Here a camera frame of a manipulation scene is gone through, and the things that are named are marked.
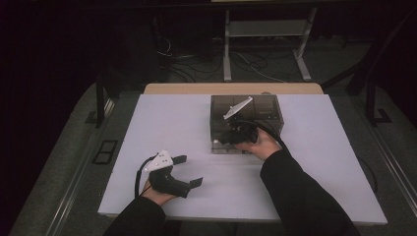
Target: person's left hand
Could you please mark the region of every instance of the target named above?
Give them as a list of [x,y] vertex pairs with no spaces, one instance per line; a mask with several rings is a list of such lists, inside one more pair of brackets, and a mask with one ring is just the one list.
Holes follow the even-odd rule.
[[150,185],[149,180],[144,185],[144,189],[141,193],[141,196],[147,199],[150,199],[151,201],[155,202],[156,204],[162,206],[166,204],[168,201],[177,198],[176,196],[170,195],[170,194],[162,194],[158,192],[157,190],[153,189]]

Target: white table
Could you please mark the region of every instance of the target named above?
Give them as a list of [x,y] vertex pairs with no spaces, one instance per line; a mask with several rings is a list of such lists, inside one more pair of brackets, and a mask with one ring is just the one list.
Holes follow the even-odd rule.
[[[347,140],[327,95],[279,94],[281,133],[294,158],[345,209],[357,224],[387,219]],[[252,155],[211,154],[209,94],[141,95],[100,208],[117,215],[134,198],[136,171],[162,149],[187,154],[174,166],[181,181],[204,177],[187,199],[163,208],[169,218],[275,221],[279,219],[261,181],[262,162]],[[148,175],[143,173],[141,188]]]

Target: wire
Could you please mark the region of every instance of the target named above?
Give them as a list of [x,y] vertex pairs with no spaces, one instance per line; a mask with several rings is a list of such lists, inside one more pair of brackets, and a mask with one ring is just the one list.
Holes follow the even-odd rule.
[[271,80],[274,80],[274,81],[278,81],[278,82],[282,82],[282,83],[286,83],[285,81],[282,81],[282,80],[279,80],[279,79],[277,79],[277,78],[274,78],[274,77],[270,77],[270,76],[267,76],[267,75],[264,75],[264,74],[262,74],[261,72],[259,72],[258,70],[256,70],[253,66],[252,66],[252,64],[248,61],[248,60],[246,60],[246,58],[244,57],[244,56],[242,56],[240,53],[237,53],[237,52],[231,52],[231,53],[234,53],[234,54],[236,54],[236,55],[238,55],[238,56],[240,56],[240,57],[242,57],[244,60],[245,60],[245,62],[256,72],[256,73],[258,73],[259,75],[261,75],[261,76],[263,76],[263,77],[265,77],[265,78],[268,78],[268,79],[271,79]]
[[185,83],[188,83],[188,81],[187,81],[187,78],[185,78],[183,75],[181,75],[181,74],[179,74],[179,73],[177,73],[177,72],[175,72],[175,71],[172,71],[172,70],[168,70],[170,73],[172,73],[172,74],[175,74],[177,77],[179,77],[183,82],[185,82]]
[[267,56],[262,56],[261,54],[259,54],[259,52],[248,52],[248,54],[253,56],[253,57],[260,58],[259,60],[252,61],[252,63],[256,63],[257,65],[259,65],[258,62],[264,62],[265,63],[264,66],[261,66],[261,65],[259,65],[259,66],[262,67],[262,68],[266,68],[268,66],[268,60],[267,59],[270,56],[270,51],[268,52]]
[[[174,65],[177,65],[177,66],[186,67],[187,69],[184,69],[184,70],[193,70],[193,72],[194,72],[194,77],[195,77],[195,78],[197,78],[197,79],[201,79],[201,80],[208,80],[208,79],[210,79],[210,78],[212,78],[212,77],[214,77],[214,76],[222,76],[222,74],[219,74],[219,73],[217,73],[217,74],[212,74],[212,73],[217,72],[217,71],[221,68],[221,65],[222,65],[222,61],[221,61],[221,60],[219,60],[219,63],[217,64],[216,68],[215,68],[215,69],[213,69],[213,70],[211,70],[211,71],[202,71],[202,70],[198,70],[198,69],[196,69],[195,67],[190,66],[190,64],[184,64],[184,63],[179,63],[179,62],[174,62],[173,64],[174,64]],[[201,77],[201,76],[198,76],[198,75],[197,75],[197,73],[202,73],[202,74],[212,74],[212,75],[210,75],[210,76],[208,76],[208,77],[206,77],[206,78],[203,78],[203,77]]]
[[371,166],[361,157],[357,157],[359,161],[365,164],[365,166],[369,169],[372,175],[372,179],[374,180],[374,188],[372,189],[374,191],[374,194],[378,191],[378,179],[377,176],[374,173],[374,170],[371,168]]
[[162,56],[168,56],[168,57],[171,57],[172,56],[172,53],[167,53],[167,52],[169,52],[170,50],[171,50],[171,42],[167,39],[167,38],[165,38],[165,37],[163,37],[163,36],[158,36],[157,38],[163,38],[163,39],[165,39],[165,41],[168,43],[168,49],[166,49],[165,50],[165,52],[160,52],[160,51],[158,51],[158,50],[156,50],[156,52],[158,53],[158,54],[160,54],[160,55],[162,55]]
[[293,61],[292,66],[291,66],[291,70],[289,72],[282,72],[281,71],[281,72],[277,72],[277,73],[273,74],[272,76],[275,77],[276,75],[278,75],[279,73],[281,73],[281,74],[283,74],[283,77],[282,78],[286,78],[288,80],[292,80],[292,76],[297,75],[299,73],[298,71],[292,72],[294,70],[294,67],[296,65],[296,62],[297,62],[297,60],[294,60]]
[[139,185],[141,184],[141,175],[142,175],[142,170],[144,169],[145,165],[150,162],[151,160],[153,160],[155,156],[152,156],[150,158],[148,158],[147,160],[145,160],[145,162],[141,165],[141,168],[139,168],[139,170],[136,172],[136,180],[135,180],[135,199],[138,198],[141,194],[139,194]]
[[[233,44],[236,44],[235,43],[235,39],[237,39],[236,37],[232,37],[231,39],[233,39],[233,40],[231,40],[231,42],[230,42],[230,44],[231,44],[231,46],[233,45]],[[248,48],[248,49],[250,49],[251,51],[253,51],[253,52],[248,52],[248,54],[251,54],[252,56],[255,56],[255,57],[258,57],[258,58],[261,58],[260,60],[258,60],[258,61],[254,61],[254,63],[257,63],[257,62],[260,62],[260,61],[263,61],[263,60],[265,60],[265,61],[267,61],[268,59],[282,59],[282,58],[285,58],[285,57],[289,57],[289,56],[292,56],[293,55],[293,53],[292,52],[290,52],[290,53],[288,53],[288,54],[286,54],[286,55],[283,55],[283,56],[277,56],[277,57],[270,57],[270,55],[271,55],[271,53],[274,51],[274,50],[276,50],[277,48],[278,48],[278,44],[279,44],[279,40],[278,39],[276,39],[276,38],[272,38],[272,41],[274,41],[275,40],[275,44],[274,44],[274,46],[272,47],[272,48],[270,48],[269,50],[268,50],[268,53],[267,53],[267,55],[266,56],[262,56],[259,52],[258,52],[258,49],[259,48],[257,48],[257,47],[253,47],[253,46],[251,46],[250,44],[253,44],[252,42],[250,42],[250,43],[247,43],[246,44],[246,47]]]
[[231,121],[231,124],[233,123],[242,123],[242,124],[249,124],[249,125],[253,125],[255,127],[260,128],[261,130],[267,132],[270,136],[272,136],[282,147],[282,149],[284,149],[288,154],[291,154],[285,144],[285,142],[281,139],[281,137],[279,136],[279,134],[277,134],[276,132],[274,132],[273,130],[267,128],[266,126],[257,123],[257,122],[253,122],[253,121],[247,121],[247,120],[235,120],[235,121]]
[[197,82],[196,81],[196,79],[194,79],[194,77],[193,76],[191,76],[190,74],[188,74],[187,72],[185,72],[184,70],[181,70],[181,69],[179,69],[179,68],[176,68],[176,67],[173,67],[173,66],[171,66],[171,68],[172,69],[174,69],[174,70],[176,70],[176,71],[178,71],[178,72],[181,72],[181,73],[184,73],[184,74],[186,74],[188,77],[190,77],[190,79],[193,81],[193,82]]
[[213,77],[216,77],[216,76],[221,76],[221,78],[224,79],[223,74],[221,74],[221,73],[212,74],[212,75],[210,75],[210,76],[208,76],[206,78],[199,77],[199,79],[201,79],[203,81],[207,81],[207,80],[209,80],[209,79],[211,79]]
[[152,187],[152,185],[149,185],[145,190],[143,190],[142,191],[142,193],[141,194],[139,194],[139,197],[141,196],[141,195],[143,195],[148,189],[150,189],[150,187]]
[[266,120],[262,120],[263,122],[265,122],[272,130],[273,130],[273,126],[270,122],[266,121]]
[[[262,69],[264,69],[265,68],[265,66],[261,66],[261,65],[259,65],[258,63],[256,63],[256,62],[249,62],[248,60],[245,60],[246,58],[244,58],[244,57],[242,57],[242,54],[240,54],[240,55],[238,55],[239,53],[233,53],[232,51],[230,52],[230,54],[229,54],[229,56],[230,56],[230,58],[233,60],[233,63],[237,66],[237,67],[239,67],[240,69],[242,69],[242,70],[244,70],[244,71],[247,71],[247,72],[253,72],[254,70],[256,70],[256,71],[261,71]],[[240,62],[240,63],[243,63],[244,65],[246,65],[246,66],[249,66],[249,67],[251,67],[251,69],[250,70],[248,70],[248,69],[246,69],[246,68],[243,68],[243,67],[241,67],[239,64],[237,64],[236,63],[236,61],[237,62]]]

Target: hand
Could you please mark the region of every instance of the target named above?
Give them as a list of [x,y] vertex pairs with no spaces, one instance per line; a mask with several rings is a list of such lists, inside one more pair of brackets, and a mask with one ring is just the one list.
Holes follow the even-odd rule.
[[162,194],[158,192],[157,190],[153,189],[152,186],[150,185],[149,180],[147,180],[147,182],[145,183],[141,196],[144,198],[150,199],[151,201],[155,202],[156,204],[160,206],[176,198],[176,196],[173,196],[170,194]]
[[258,128],[258,140],[255,144],[241,143],[235,146],[238,149],[251,152],[261,160],[266,160],[274,152],[282,149],[273,137],[260,128]]

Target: black sleeve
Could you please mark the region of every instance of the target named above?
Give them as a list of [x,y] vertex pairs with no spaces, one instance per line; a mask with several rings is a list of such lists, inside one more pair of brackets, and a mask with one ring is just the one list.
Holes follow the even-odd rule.
[[290,235],[360,235],[337,201],[286,151],[265,161],[261,178]]
[[164,222],[165,213],[158,204],[138,197],[114,219],[103,235],[161,235]]

